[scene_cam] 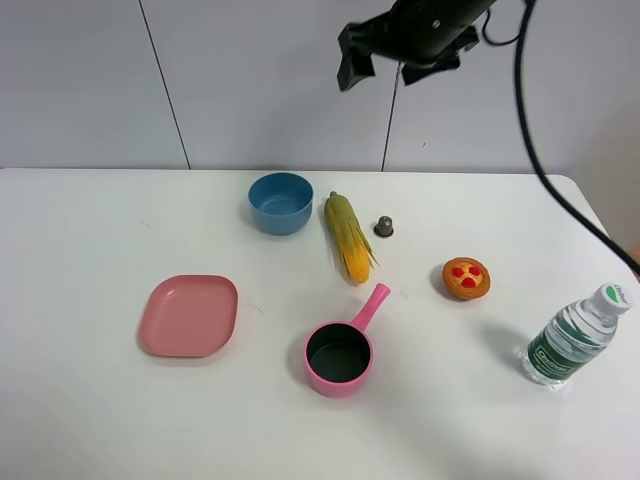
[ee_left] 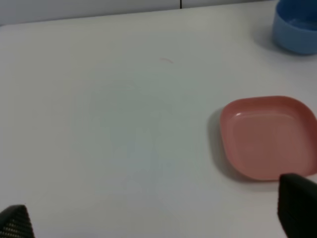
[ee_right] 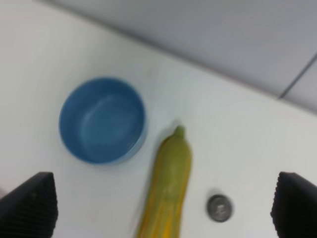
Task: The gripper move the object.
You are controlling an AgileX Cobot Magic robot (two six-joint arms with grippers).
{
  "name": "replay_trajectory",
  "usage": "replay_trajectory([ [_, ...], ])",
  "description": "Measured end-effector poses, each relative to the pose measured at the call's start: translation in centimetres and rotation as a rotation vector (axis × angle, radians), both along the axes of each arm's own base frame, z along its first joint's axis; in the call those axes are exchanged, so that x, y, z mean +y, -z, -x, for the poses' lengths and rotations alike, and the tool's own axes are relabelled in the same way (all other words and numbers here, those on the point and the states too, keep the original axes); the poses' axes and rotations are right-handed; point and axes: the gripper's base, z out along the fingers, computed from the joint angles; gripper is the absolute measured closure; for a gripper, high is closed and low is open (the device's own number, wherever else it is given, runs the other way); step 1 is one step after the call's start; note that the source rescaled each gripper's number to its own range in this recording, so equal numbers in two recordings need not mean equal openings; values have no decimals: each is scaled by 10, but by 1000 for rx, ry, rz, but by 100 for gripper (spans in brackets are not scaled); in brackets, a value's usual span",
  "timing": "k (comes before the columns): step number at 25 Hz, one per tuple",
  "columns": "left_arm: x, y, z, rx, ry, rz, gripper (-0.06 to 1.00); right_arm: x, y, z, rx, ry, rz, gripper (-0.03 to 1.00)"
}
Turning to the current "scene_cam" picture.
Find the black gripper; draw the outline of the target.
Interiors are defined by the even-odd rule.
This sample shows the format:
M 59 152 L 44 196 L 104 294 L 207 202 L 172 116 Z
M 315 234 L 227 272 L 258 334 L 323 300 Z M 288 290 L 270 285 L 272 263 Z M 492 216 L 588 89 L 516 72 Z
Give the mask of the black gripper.
M 347 24 L 338 36 L 339 89 L 349 91 L 375 76 L 372 53 L 405 63 L 401 75 L 406 86 L 458 69 L 459 54 L 479 43 L 471 25 L 493 4 L 491 0 L 399 0 L 370 21 L 370 34 L 364 24 Z

